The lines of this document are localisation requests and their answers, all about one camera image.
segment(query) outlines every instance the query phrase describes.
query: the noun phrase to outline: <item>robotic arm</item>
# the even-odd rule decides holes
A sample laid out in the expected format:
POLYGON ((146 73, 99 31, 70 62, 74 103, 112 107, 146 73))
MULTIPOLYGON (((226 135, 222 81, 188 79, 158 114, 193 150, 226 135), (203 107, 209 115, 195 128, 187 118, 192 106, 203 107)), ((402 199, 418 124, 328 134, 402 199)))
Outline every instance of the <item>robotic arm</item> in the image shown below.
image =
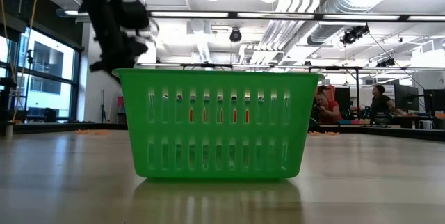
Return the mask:
POLYGON ((140 30, 149 28, 146 8, 139 0, 83 0, 79 10, 88 12, 102 49, 101 60, 90 66, 92 72, 103 70, 115 78, 111 74, 115 68, 133 68, 136 58, 148 50, 144 42, 121 30, 135 30, 139 35, 140 30))

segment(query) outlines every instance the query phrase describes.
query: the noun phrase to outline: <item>woman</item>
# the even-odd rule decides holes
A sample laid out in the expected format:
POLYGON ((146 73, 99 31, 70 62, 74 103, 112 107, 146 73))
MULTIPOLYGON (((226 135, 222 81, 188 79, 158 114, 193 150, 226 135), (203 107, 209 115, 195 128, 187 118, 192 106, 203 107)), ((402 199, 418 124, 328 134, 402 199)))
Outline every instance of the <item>woman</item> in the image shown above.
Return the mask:
POLYGON ((373 103, 371 104, 372 113, 389 113, 391 111, 395 111, 399 115, 405 115, 405 113, 396 109, 396 105, 394 101, 386 95, 383 95, 385 92, 385 87, 382 85, 373 85, 373 103))
POLYGON ((336 101, 328 101, 323 92, 318 93, 316 99, 320 111, 320 123, 334 124, 341 120, 339 104, 336 101))

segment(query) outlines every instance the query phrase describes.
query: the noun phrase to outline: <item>man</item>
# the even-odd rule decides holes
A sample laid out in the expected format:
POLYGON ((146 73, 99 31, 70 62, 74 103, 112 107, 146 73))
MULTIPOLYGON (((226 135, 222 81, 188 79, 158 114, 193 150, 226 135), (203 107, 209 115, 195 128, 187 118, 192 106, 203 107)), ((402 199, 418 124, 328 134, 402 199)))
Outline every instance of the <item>man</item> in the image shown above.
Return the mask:
POLYGON ((336 101, 327 100, 323 91, 316 96, 317 108, 319 109, 319 122, 325 124, 334 124, 341 120, 339 104, 336 101))

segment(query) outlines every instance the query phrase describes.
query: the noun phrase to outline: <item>security camera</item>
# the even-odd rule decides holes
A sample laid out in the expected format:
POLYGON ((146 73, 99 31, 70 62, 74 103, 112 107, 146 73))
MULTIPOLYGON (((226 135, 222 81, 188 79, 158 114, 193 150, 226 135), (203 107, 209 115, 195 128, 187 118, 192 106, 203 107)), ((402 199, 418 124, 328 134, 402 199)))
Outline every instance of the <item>security camera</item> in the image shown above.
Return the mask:
POLYGON ((232 33, 230 33, 230 41, 231 42, 240 42, 241 41, 241 32, 239 29, 232 29, 232 33))

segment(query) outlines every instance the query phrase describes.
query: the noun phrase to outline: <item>yellow rope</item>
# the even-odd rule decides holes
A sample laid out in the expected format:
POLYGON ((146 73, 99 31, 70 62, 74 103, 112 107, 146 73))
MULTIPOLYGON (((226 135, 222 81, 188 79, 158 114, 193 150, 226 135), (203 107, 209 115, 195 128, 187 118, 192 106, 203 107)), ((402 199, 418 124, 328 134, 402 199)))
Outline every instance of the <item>yellow rope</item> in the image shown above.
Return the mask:
MULTIPOLYGON (((4 0, 0 0, 1 1, 1 16, 3 17, 3 29, 5 31, 5 37, 6 37, 6 41, 8 41, 8 27, 6 26, 6 11, 5 11, 5 2, 4 0)), ((9 55, 9 46, 8 46, 8 42, 6 42, 6 57, 8 57, 9 55)), ((13 65, 13 60, 9 60, 10 66, 11 66, 11 72, 13 74, 13 81, 14 83, 16 82, 15 80, 15 68, 13 65)))
MULTIPOLYGON (((34 16, 35 16, 35 9, 36 9, 36 7, 37 7, 37 0, 34 0, 33 13, 32 13, 32 16, 31 16, 31 21, 29 22, 29 35, 28 35, 28 40, 26 41, 26 48, 25 49, 28 49, 29 40, 31 39, 31 31, 33 30, 33 23, 34 23, 34 16)), ((20 79, 20 88, 23 86, 23 81, 24 81, 26 57, 23 58, 23 63, 22 64, 23 64, 22 65, 22 78, 20 79)), ((21 90, 18 91, 17 96, 16 96, 16 99, 18 99, 19 101, 20 101, 20 93, 21 93, 21 90)), ((17 105, 15 106, 15 110, 14 110, 13 122, 15 121, 15 116, 17 115, 17 110, 18 109, 19 109, 19 104, 17 103, 17 105)))

